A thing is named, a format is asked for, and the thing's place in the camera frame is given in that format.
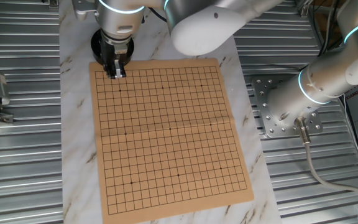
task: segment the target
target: gray cable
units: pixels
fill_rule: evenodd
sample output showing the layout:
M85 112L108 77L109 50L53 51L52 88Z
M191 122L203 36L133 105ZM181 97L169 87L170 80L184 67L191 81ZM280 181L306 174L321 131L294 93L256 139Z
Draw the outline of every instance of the gray cable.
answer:
M323 185L325 185L327 187L332 187L332 188L341 189L341 190L350 190L350 191L358 193L358 188L357 187L352 187L352 186L342 185L342 184L333 184L333 183L330 183L330 182L327 182L327 181L323 180L317 174L316 170L313 167L313 163L311 161L311 153L310 153L310 145L309 145L309 143L305 143L305 148L306 148L306 158L308 160L308 164L309 164L309 167L310 167L310 172L318 182L320 182L321 184L323 184Z
M331 8L329 10L329 14L328 14L328 21L327 21L327 32L326 32L326 41L324 43L324 47L323 47L323 50L321 52L324 52L325 49L327 48L327 45L328 45L328 37L329 37L329 23L331 22L331 16L333 14L333 10L334 10L334 6L335 6L335 3L337 2L338 0L334 0L333 3L331 4Z

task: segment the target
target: metal mounting plate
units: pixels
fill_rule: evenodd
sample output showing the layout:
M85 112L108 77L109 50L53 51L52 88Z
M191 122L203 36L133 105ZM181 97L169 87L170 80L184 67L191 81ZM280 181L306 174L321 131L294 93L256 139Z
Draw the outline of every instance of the metal mounting plate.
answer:
M262 117L265 135L270 138L282 138L289 136L298 136L299 132L297 127L287 127L282 124L278 119L269 111L269 105L267 104L267 95L269 91L277 86L283 80L288 77L274 76L274 77L260 77L255 78L252 81L254 87L255 97L257 99L257 107ZM317 111L314 111L310 118L306 120L306 127L309 130L309 134L319 134L323 132L323 125Z

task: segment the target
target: metal grating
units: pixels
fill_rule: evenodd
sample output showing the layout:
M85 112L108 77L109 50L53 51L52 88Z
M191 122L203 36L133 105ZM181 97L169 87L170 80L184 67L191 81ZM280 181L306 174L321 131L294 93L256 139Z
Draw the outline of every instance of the metal grating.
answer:
M295 0L254 19L234 35L246 83L261 75L298 74L319 53L316 36L313 23L298 15ZM319 184L299 138L265 137L254 90L247 87L283 223L358 223L358 194ZM341 103L319 113L324 132L311 136L316 170L326 180L358 187L358 152Z
M0 70L14 126L0 128L0 223L62 223L58 12L41 0L0 0ZM288 0L235 34L247 83L256 75L297 74L318 54L308 19ZM308 173L298 138L263 135L249 96L284 224L358 223L358 195L328 189ZM324 133L312 154L327 180L358 186L358 156L337 101L319 110Z
M0 0L0 71L14 125L0 127L0 223L63 223L58 11Z

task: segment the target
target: grid line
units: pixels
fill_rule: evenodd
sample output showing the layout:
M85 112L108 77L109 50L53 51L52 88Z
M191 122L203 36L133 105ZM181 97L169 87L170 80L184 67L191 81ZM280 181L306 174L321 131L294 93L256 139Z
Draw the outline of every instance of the grid line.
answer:
M247 189L216 69L95 73L110 215Z

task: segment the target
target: metal bracket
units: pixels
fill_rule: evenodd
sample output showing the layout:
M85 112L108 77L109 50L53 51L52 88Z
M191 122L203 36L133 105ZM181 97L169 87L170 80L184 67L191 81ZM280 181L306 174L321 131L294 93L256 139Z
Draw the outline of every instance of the metal bracket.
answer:
M309 7L310 7L309 4L305 4L304 6L301 6L299 8L299 15L304 18L308 17Z
M269 111L267 103L267 96L269 91L277 86L280 82L288 77L274 76L255 78L252 81L254 87L254 95L257 99L257 107L262 118L265 135L270 138L282 138L289 136L299 136L298 128L295 124L292 127L283 126L280 121L276 119ZM318 134L323 132L323 125L317 111L314 111L311 116L306 119L306 128L310 134Z
M58 0L48 0L49 8L56 9L59 8L59 1Z
M94 12L94 15L98 17L96 8L93 2L88 2L87 0L72 0L75 17L83 21L86 19L88 12Z
M0 114L0 122L13 124L13 114L7 112L1 112Z

